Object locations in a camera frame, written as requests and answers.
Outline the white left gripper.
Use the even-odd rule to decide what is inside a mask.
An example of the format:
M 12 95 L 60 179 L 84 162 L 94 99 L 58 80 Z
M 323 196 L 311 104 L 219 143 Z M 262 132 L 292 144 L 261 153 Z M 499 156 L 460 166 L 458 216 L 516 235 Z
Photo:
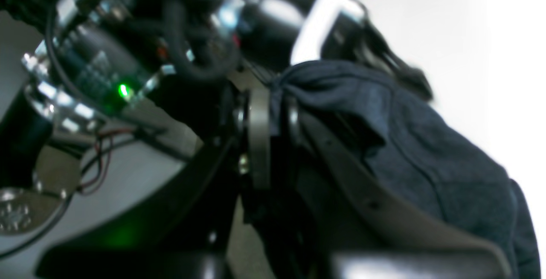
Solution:
M 322 47 L 339 16 L 343 0 L 315 0 L 290 55 L 290 65 L 319 61 Z

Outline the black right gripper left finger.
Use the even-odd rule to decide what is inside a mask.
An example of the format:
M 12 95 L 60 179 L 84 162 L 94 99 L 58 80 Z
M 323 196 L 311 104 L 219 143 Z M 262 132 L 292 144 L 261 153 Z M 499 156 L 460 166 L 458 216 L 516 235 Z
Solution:
M 268 190 L 270 92 L 242 94 L 229 122 L 166 185 L 121 215 L 53 246 L 41 279 L 224 279 L 241 189 Z

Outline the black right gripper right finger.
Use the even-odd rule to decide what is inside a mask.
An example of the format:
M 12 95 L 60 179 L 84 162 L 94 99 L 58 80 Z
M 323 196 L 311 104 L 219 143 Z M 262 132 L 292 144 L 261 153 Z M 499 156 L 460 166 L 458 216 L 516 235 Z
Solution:
M 342 141 L 292 96 L 284 133 L 299 192 L 316 220 L 318 279 L 508 279 L 491 242 L 439 221 L 382 187 Z

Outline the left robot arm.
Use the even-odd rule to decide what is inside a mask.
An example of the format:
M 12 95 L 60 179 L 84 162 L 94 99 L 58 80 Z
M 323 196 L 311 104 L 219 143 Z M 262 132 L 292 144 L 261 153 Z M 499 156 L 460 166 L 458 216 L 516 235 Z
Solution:
M 429 102 L 425 75 L 403 62 L 357 0 L 337 0 L 326 23 L 303 0 L 55 0 L 44 40 L 22 59 L 30 80 L 1 122 L 1 233 L 42 225 L 53 208 L 84 188 L 76 179 L 43 189 L 35 162 L 56 129 L 97 137 L 176 75 L 193 85 L 220 83 L 242 59 L 281 72 L 307 59 L 333 56 L 390 74 Z

